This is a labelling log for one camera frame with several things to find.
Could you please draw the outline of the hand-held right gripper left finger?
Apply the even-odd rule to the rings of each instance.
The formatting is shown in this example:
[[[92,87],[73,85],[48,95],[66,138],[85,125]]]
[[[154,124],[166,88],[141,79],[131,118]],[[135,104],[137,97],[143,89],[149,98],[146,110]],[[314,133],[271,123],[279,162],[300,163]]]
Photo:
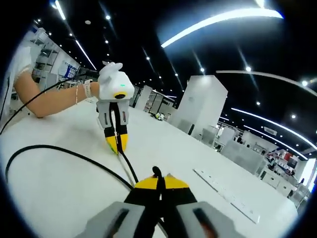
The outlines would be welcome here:
[[[135,184],[123,202],[116,201],[87,221],[78,238],[151,238],[159,222],[158,178]]]

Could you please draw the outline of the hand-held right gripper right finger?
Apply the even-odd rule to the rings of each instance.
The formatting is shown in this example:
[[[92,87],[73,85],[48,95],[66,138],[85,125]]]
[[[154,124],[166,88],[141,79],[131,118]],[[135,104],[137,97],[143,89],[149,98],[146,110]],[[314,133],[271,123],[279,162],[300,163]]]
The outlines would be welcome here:
[[[162,190],[162,217],[169,238],[242,238],[232,219],[197,201],[187,183],[168,174]]]

